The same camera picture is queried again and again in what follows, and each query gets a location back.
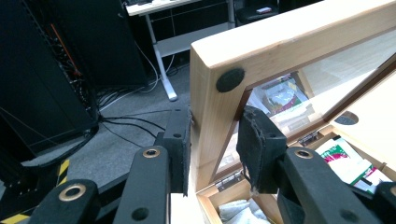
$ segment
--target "black cabinet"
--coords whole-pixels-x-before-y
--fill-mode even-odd
[[[5,122],[0,129],[13,130],[38,156],[95,126],[96,103],[84,77],[68,76],[23,2],[5,0],[1,5],[0,116]],[[1,136],[1,141],[17,140]]]

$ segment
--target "server rack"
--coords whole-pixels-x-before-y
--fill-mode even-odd
[[[0,128],[39,156],[96,126],[98,112],[90,83],[32,2],[0,6],[0,116],[9,126]]]

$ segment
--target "light wood panel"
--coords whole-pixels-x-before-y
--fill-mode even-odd
[[[393,0],[323,1],[192,43],[191,170],[196,188],[212,181],[245,91],[394,29],[395,11]],[[218,92],[217,80],[234,68],[245,70],[243,82]]]

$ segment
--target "black cable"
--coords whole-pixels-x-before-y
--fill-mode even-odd
[[[145,128],[143,128],[142,126],[139,126],[139,125],[137,125],[137,124],[133,124],[133,123],[119,123],[119,122],[113,122],[113,121],[106,120],[106,119],[104,119],[103,122],[112,123],[112,124],[119,124],[119,125],[134,126],[134,127],[136,127],[136,128],[139,128],[139,129],[141,129],[141,130],[143,130],[143,131],[149,133],[151,136],[153,136],[154,138],[156,138],[156,136],[155,136],[154,133],[152,133],[151,131],[149,131],[149,130],[147,130],[147,129],[145,129]]]
[[[59,156],[59,157],[57,157],[57,158],[55,158],[55,159],[53,159],[51,161],[39,164],[38,166],[39,167],[46,167],[46,166],[50,166],[52,164],[59,163],[61,161],[66,160],[68,157],[70,157],[71,155],[73,155],[74,153],[79,151],[82,147],[84,147],[91,139],[93,139],[93,137],[97,134],[98,130],[99,130],[99,126],[95,125],[94,127],[91,128],[90,134],[88,135],[88,137],[86,137],[84,139],[84,141],[78,143],[78,145],[72,147],[71,149],[66,151],[64,154],[62,154],[61,156]]]
[[[137,146],[137,147],[142,147],[142,146],[139,146],[137,143],[135,143],[135,142],[133,142],[133,141],[131,141],[131,140],[129,140],[129,139],[126,139],[126,138],[122,137],[121,135],[119,135],[119,134],[117,134],[117,133],[114,133],[114,132],[111,131],[109,128],[107,128],[107,126],[106,126],[104,123],[102,123],[102,125],[103,125],[109,132],[113,133],[113,134],[116,135],[117,137],[119,137],[119,138],[121,138],[121,139],[123,139],[123,140],[125,140],[125,141],[127,141],[127,142],[130,142],[130,143],[134,144],[134,145]]]
[[[146,119],[128,118],[128,117],[104,118],[104,119],[105,119],[105,120],[114,120],[114,119],[136,119],[136,120],[140,120],[140,121],[146,122],[146,123],[148,123],[148,124],[151,124],[151,125],[153,125],[153,126],[159,128],[159,129],[165,131],[165,128],[161,127],[160,125],[158,125],[158,124],[156,124],[156,123],[154,123],[154,122],[151,122],[151,121],[149,121],[149,120],[146,120]]]
[[[138,113],[138,114],[123,115],[123,116],[121,116],[121,118],[126,118],[126,117],[128,117],[128,116],[132,117],[132,116],[147,115],[147,114],[162,113],[162,112],[170,112],[170,111],[172,111],[172,110],[170,110],[170,109],[166,109],[166,110],[153,110],[153,111],[143,112],[143,113]]]

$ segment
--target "yellow black caution tape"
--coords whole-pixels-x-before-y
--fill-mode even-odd
[[[66,160],[66,161],[63,161],[62,164],[59,166],[57,186],[59,186],[62,183],[67,181],[67,170],[69,168],[69,164],[70,164],[70,160]],[[34,210],[35,210],[34,208],[31,208],[29,210],[26,210],[22,213],[15,215],[15,216],[8,217],[4,220],[0,220],[0,223],[1,224],[19,223],[19,222],[25,220],[26,218],[30,217],[30,215],[32,215]]]
[[[15,224],[15,223],[21,222],[21,221],[25,220],[26,218],[30,217],[30,215],[32,215],[33,211],[34,211],[33,208],[29,209],[27,211],[24,211],[22,213],[19,213],[19,214],[15,215],[15,216],[8,217],[8,218],[6,218],[4,220],[1,220],[0,223],[2,223],[2,224]]]
[[[58,172],[58,186],[62,185],[62,183],[67,181],[67,170],[69,168],[70,161],[63,161],[61,166],[59,167]]]

